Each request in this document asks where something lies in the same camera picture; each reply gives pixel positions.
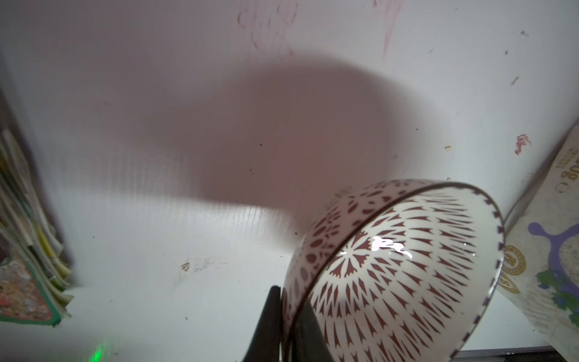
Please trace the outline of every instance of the red pattern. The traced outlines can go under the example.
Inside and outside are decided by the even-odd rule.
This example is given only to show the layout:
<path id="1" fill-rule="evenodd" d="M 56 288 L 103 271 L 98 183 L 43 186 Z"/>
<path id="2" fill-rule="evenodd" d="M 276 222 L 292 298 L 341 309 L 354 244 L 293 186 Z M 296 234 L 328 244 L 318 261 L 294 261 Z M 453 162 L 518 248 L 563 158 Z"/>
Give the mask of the red pattern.
<path id="1" fill-rule="evenodd" d="M 379 182 L 358 196 L 344 198 L 316 223 L 294 253 L 286 275 L 283 292 L 286 346 L 296 311 L 310 290 L 309 302 L 317 312 L 326 343 L 336 360 L 356 361 L 360 356 L 372 361 L 417 360 L 424 355 L 424 349 L 444 339 L 445 323 L 450 325 L 457 317 L 455 311 L 461 310 L 464 293 L 477 272 L 473 268 L 477 257 L 473 254 L 487 248 L 478 240 L 473 230 L 477 229 L 475 218 L 468 215 L 469 207 L 456 197 L 457 190 L 478 195 L 478 207 L 488 209 L 499 243 L 503 242 L 502 223 L 488 197 L 470 188 L 453 184 L 449 189 L 454 192 L 432 189 L 414 195 L 417 189 L 431 184 L 422 180 Z M 400 195 L 410 196 L 398 203 L 391 202 Z M 384 209 L 388 203 L 394 206 Z M 366 226 L 352 233 L 350 225 Z M 376 235 L 404 244 L 404 250 L 410 251 L 413 258 L 410 260 L 393 249 L 371 251 L 371 236 Z M 343 244 L 341 240 L 347 239 L 350 240 Z M 500 247 L 496 258 L 500 265 Z M 326 272 L 313 285 L 322 270 Z M 493 274 L 491 291 L 495 277 Z M 490 293 L 481 300 L 482 308 L 489 297 Z M 468 336 L 463 331 L 458 339 L 465 341 Z M 452 345 L 446 356 L 455 348 Z"/>

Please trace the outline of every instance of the green light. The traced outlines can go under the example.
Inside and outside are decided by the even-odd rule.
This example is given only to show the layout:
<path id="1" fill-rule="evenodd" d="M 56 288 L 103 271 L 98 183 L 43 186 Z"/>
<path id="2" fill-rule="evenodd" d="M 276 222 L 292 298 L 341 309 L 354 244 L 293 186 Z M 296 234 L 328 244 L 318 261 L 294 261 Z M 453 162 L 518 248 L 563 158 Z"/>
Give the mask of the green light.
<path id="1" fill-rule="evenodd" d="M 101 343 L 97 349 L 94 351 L 93 355 L 90 356 L 87 362 L 102 362 L 103 357 L 108 355 L 108 344 L 106 342 Z"/>

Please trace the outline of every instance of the ceramic bowl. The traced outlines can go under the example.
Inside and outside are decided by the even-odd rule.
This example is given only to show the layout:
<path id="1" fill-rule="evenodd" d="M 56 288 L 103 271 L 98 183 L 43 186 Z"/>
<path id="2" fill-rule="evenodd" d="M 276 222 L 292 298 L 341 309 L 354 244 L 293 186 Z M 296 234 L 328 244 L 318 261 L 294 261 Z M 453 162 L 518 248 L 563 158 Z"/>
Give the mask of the ceramic bowl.
<path id="1" fill-rule="evenodd" d="M 335 361 L 448 361 L 485 311 L 503 262 L 503 220 L 480 189 L 378 182 L 343 196 L 289 263 L 283 355 L 304 303 Z"/>

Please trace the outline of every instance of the debris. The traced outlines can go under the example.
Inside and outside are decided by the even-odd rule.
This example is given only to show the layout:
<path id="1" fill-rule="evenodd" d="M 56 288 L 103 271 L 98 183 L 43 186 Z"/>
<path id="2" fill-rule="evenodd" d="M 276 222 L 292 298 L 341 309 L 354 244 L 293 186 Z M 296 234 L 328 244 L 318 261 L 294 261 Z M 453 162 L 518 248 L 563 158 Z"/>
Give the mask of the debris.
<path id="1" fill-rule="evenodd" d="M 515 154 L 519 156 L 521 154 L 522 147 L 526 146 L 527 144 L 531 146 L 531 141 L 529 140 L 527 134 L 521 134 L 520 136 L 517 136 Z"/>

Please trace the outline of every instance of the purple graphic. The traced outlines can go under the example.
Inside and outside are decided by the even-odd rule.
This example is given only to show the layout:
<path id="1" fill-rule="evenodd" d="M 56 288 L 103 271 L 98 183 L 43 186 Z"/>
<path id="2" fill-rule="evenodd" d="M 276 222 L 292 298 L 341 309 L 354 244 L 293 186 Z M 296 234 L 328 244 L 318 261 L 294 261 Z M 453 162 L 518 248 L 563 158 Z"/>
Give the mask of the purple graphic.
<path id="1" fill-rule="evenodd" d="M 549 270 L 537 274 L 537 279 L 541 283 L 539 287 L 542 289 L 550 289 L 553 287 L 553 289 L 555 289 L 555 292 L 552 293 L 553 302 L 560 309 L 571 311 L 569 319 L 575 326 L 579 327 L 579 287 L 577 287 L 565 273 L 565 269 L 559 258 L 559 252 L 563 243 L 570 237 L 579 235 L 579 224 L 571 226 L 558 235 L 547 233 L 545 229 L 536 222 L 529 224 L 528 230 L 531 235 L 544 236 L 551 243 L 548 260 Z"/>

